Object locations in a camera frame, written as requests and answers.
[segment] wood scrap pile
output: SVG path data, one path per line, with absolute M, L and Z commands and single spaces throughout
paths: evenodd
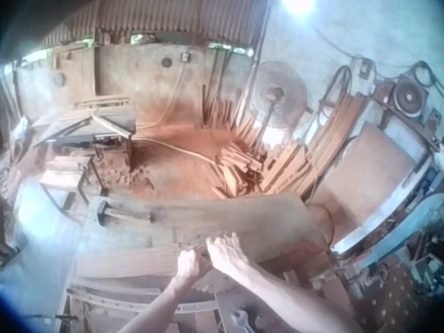
M 216 157 L 216 165 L 208 164 L 205 170 L 214 185 L 213 192 L 219 198 L 234 198 L 259 191 L 260 160 L 260 156 L 256 158 L 234 142 L 222 148 Z
M 216 157 L 216 165 L 207 165 L 205 172 L 219 198 L 235 198 L 252 191 L 260 192 L 259 180 L 266 157 L 265 145 L 260 140 L 261 128 L 254 128 L 255 117 L 248 113 L 238 123 L 238 108 L 232 101 L 215 100 L 203 108 L 204 128 L 226 129 L 239 139 L 230 142 Z
M 266 194 L 295 191 L 305 196 L 333 162 L 366 104 L 366 97 L 345 95 L 327 123 L 303 146 L 290 143 L 264 161 L 261 190 Z

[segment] workshop wall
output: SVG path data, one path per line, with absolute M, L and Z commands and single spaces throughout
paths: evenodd
M 165 44 L 108 45 L 97 51 L 98 94 L 129 95 L 140 124 L 159 119 L 176 86 L 169 116 L 162 123 L 198 123 L 202 84 L 207 87 L 210 82 L 214 87 L 218 85 L 221 78 L 219 67 L 225 53 Z M 191 60 L 184 64 L 180 54 L 185 51 L 190 52 Z M 219 52 L 219 60 L 213 71 L 216 52 Z M 169 68 L 161 65 L 164 58 L 172 60 Z M 251 62 L 252 58 L 246 55 L 231 55 L 220 83 L 222 99 L 235 100 L 237 91 L 243 89 L 248 80 Z M 57 69 L 54 66 L 52 58 L 47 58 L 17 68 L 20 103 L 24 115 L 31 121 L 42 115 L 71 110 L 75 101 L 95 95 L 93 48 L 71 51 L 68 58 L 67 53 L 63 53 L 58 56 Z M 62 87 L 54 82 L 56 74 L 63 74 L 65 82 Z M 12 82 L 12 74 L 7 78 Z
M 308 104 L 317 110 L 334 72 L 351 59 L 329 45 L 316 32 L 316 27 L 335 45 L 353 55 L 373 59 L 379 73 L 397 76 L 418 60 L 429 63 L 435 74 L 444 80 L 444 4 L 442 1 L 416 0 L 318 0 L 315 11 L 306 18 L 293 16 L 276 1 L 271 10 L 261 62 L 280 61 L 291 65 L 302 77 L 308 91 Z M 360 61 L 352 65 L 353 92 L 367 94 L 373 81 L 358 77 Z M 444 100 L 432 87 L 424 116 L 433 107 L 444 113 Z M 364 117 L 379 121 L 379 107 L 369 105 Z M 418 159 L 421 148 L 409 130 L 394 119 L 386 134 Z M 437 131 L 444 135 L 444 122 Z M 265 139 L 279 142 L 283 134 L 267 130 Z
M 191 54 L 187 63 L 180 61 L 183 52 Z M 215 53 L 182 45 L 103 46 L 99 62 L 101 94 L 129 95 L 141 126 L 155 123 L 168 105 L 169 112 L 162 123 L 198 125 L 202 84 L 209 86 Z M 168 68 L 162 66 L 165 58 L 171 59 Z M 245 86 L 250 66 L 249 57 L 232 55 L 223 75 L 222 98 L 234 100 L 236 89 Z
M 55 80 L 60 74 L 64 83 L 57 86 Z M 43 114 L 72 110 L 75 101 L 95 94 L 94 50 L 71 51 L 69 56 L 66 53 L 59 57 L 57 69 L 52 58 L 18 67 L 17 85 L 22 112 L 31 121 Z

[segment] wooden board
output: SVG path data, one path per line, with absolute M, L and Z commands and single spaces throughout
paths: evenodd
M 81 255 L 76 260 L 78 278 L 126 278 L 143 275 L 174 276 L 179 247 L 143 248 L 131 251 Z
M 102 227 L 96 217 L 102 200 L 106 200 L 110 207 L 125 211 L 151 213 L 153 223 Z M 100 251 L 105 252 L 105 258 L 114 251 L 153 246 L 179 244 L 185 248 L 204 244 L 208 236 L 222 232 L 237 232 L 246 254 L 257 262 L 290 253 L 304 241 L 316 244 L 320 249 L 325 247 L 321 233 L 301 199 L 294 194 L 154 203 L 96 197 L 89 206 L 79 253 L 99 255 Z
M 375 213 L 414 166 L 405 151 L 370 123 L 351 149 L 312 200 L 332 215 L 333 244 Z

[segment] electrical cable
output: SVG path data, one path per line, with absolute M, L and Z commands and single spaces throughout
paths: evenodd
M 156 139 L 151 139 L 151 138 L 148 138 L 148 137 L 133 138 L 133 141 L 153 142 L 155 144 L 159 144 L 161 146 L 165 146 L 165 147 L 173 149 L 175 151 L 180 151 L 181 153 L 188 154 L 190 156 L 194 156 L 194 157 L 200 158 L 201 160 L 204 160 L 204 161 L 206 161 L 206 162 L 208 162 L 208 163 L 210 163 L 212 165 L 216 165 L 216 162 L 214 160 L 211 160 L 210 158 L 208 158 L 208 157 L 206 157 L 206 156 L 204 156 L 202 154 L 195 153 L 195 152 L 189 151 L 187 149 L 182 149 L 182 148 L 176 147 L 176 146 L 174 146 L 172 144 L 168 144 L 168 143 L 163 142 L 163 141 L 159 141 L 159 140 L 156 140 Z
M 159 123 L 161 123 L 162 120 L 168 115 L 168 113 L 169 113 L 169 109 L 170 109 L 170 107 L 171 107 L 171 103 L 173 103 L 173 100 L 176 99 L 176 91 L 177 91 L 177 89 L 178 89 L 178 87 L 179 87 L 179 83 L 180 83 L 180 81 L 182 80 L 183 72 L 184 72 L 184 69 L 185 69 L 185 64 L 186 64 L 186 62 L 184 62 L 184 63 L 182 64 L 182 69 L 180 70 L 180 73 L 179 73 L 179 76 L 178 76 L 178 80 L 177 80 L 177 82 L 176 82 L 176 85 L 175 85 L 174 88 L 173 88 L 173 93 L 171 94 L 171 98 L 170 98 L 170 100 L 169 100 L 169 102 L 168 102 L 168 105 L 167 105 L 166 108 L 165 108 L 165 111 L 162 113 L 162 115 L 159 117 L 159 119 L 158 119 L 157 121 L 155 121 L 154 123 L 150 123 L 150 124 L 148 124 L 148 125 L 138 126 L 138 127 L 137 127 L 138 130 L 142 130 L 142 129 L 145 129 L 145 128 L 156 127 L 156 126 L 159 125 Z
M 363 55 L 352 55 L 351 53 L 347 52 L 346 50 L 342 49 L 341 47 L 337 46 L 335 43 L 333 43 L 329 38 L 327 38 L 312 22 L 310 22 L 311 27 L 316 31 L 316 33 L 321 37 L 322 40 L 324 40 L 324 42 L 326 42 L 327 44 L 329 44 L 332 48 L 334 48 L 335 50 L 337 50 L 339 53 L 342 53 L 343 55 L 351 58 L 352 60 L 367 60 L 372 64 L 372 68 L 373 71 L 375 72 L 375 80 L 376 78 L 379 76 L 385 80 L 395 80 L 400 78 L 401 76 L 408 76 L 409 74 L 413 74 L 413 78 L 416 80 L 416 82 L 418 82 L 419 85 L 421 85 L 422 87 L 425 88 L 430 88 L 432 86 L 435 86 L 437 92 L 439 93 L 439 95 L 441 97 L 443 97 L 444 99 L 444 92 L 441 89 L 444 89 L 444 85 L 442 84 L 442 82 L 436 77 L 435 73 L 432 71 L 432 68 L 429 66 L 429 64 L 427 64 L 425 61 L 420 60 L 415 62 L 412 65 L 409 66 L 400 66 L 400 67 L 408 67 L 409 69 L 402 72 L 401 74 L 397 75 L 397 76 L 385 76 L 382 75 L 380 73 L 377 72 L 377 66 L 376 66 L 376 62 L 373 59 L 364 57 Z M 419 68 L 425 69 L 430 77 L 430 82 L 429 83 L 423 83 L 419 80 L 418 76 L 417 76 L 417 70 Z

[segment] floor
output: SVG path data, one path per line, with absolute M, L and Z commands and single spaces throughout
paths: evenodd
M 118 158 L 96 161 L 110 196 L 134 196 L 145 200 L 215 198 L 206 177 L 195 176 L 203 175 L 203 162 L 194 157 L 143 143 L 135 144 L 133 164 L 137 172 L 128 173 Z M 51 193 L 59 204 L 67 199 L 66 192 L 51 190 Z M 36 177 L 22 183 L 15 202 L 17 224 L 13 237 L 22 251 L 1 272 L 0 282 L 0 294 L 20 314 L 57 313 L 85 211 L 85 204 L 80 203 L 77 215 L 70 219 L 53 206 Z M 39 331 L 53 332 L 53 321 L 32 321 Z
M 51 190 L 58 203 L 67 193 Z M 16 201 L 15 245 L 21 249 L 1 272 L 1 294 L 22 315 L 57 312 L 63 286 L 81 232 L 78 222 L 59 213 L 31 178 Z M 42 332 L 52 332 L 53 323 L 34 320 Z

